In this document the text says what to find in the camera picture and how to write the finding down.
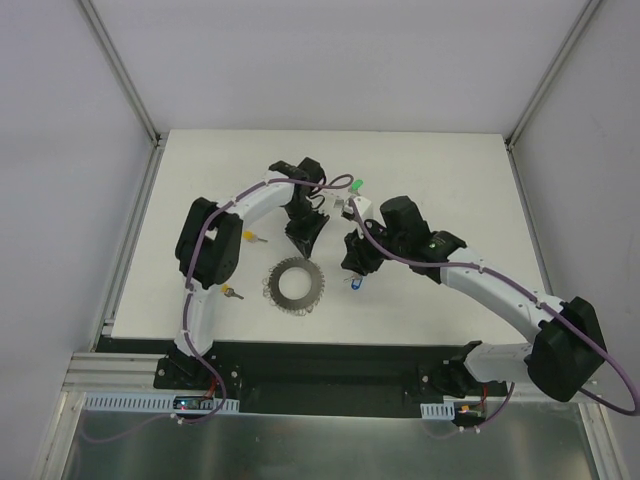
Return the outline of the key with solid blue tag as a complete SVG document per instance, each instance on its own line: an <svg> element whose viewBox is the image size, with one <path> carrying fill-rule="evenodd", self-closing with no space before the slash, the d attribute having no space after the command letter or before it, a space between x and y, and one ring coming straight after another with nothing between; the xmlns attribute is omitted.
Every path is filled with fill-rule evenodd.
<svg viewBox="0 0 640 480"><path fill-rule="evenodd" d="M362 275L354 273L345 278L344 282L348 284L353 291L358 291L362 286L363 280L364 277Z"/></svg>

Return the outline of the metal disc keyring holder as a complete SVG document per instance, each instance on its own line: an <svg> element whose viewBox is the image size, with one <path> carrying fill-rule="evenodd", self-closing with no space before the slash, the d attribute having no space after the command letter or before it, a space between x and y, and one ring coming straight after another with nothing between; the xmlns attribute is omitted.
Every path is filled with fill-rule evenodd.
<svg viewBox="0 0 640 480"><path fill-rule="evenodd" d="M273 266L263 280L263 297L284 313L313 312L325 289L320 267L304 257L289 257Z"/></svg>

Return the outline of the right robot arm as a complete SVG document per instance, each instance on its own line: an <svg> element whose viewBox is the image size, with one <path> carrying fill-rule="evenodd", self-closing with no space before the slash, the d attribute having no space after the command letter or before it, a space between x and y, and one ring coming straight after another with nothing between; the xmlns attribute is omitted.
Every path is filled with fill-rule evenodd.
<svg viewBox="0 0 640 480"><path fill-rule="evenodd" d="M494 269L448 231L435 231L406 196L381 206L383 220L365 219L361 200L350 198L344 218L357 224L345 238L341 266L360 276L396 261L475 300L522 337L516 344L471 341L428 374L438 392L463 398L491 382L532 383L553 400L571 400L603 364L606 350L594 307L576 297L529 290Z"/></svg>

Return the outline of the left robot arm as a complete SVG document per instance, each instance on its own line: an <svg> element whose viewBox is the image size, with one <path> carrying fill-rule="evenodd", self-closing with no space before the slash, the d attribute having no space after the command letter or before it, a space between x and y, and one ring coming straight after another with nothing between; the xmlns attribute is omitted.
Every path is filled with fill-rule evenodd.
<svg viewBox="0 0 640 480"><path fill-rule="evenodd" d="M211 372L215 307L219 291L233 276L246 228L278 208L285 210L285 236L308 260L329 216L313 203L323 189L333 189L319 162L306 157L294 166L272 164L262 180L219 202L193 201L176 247L175 257L185 279L184 306L172 346L157 364L157 389L199 390L215 387L221 377Z"/></svg>

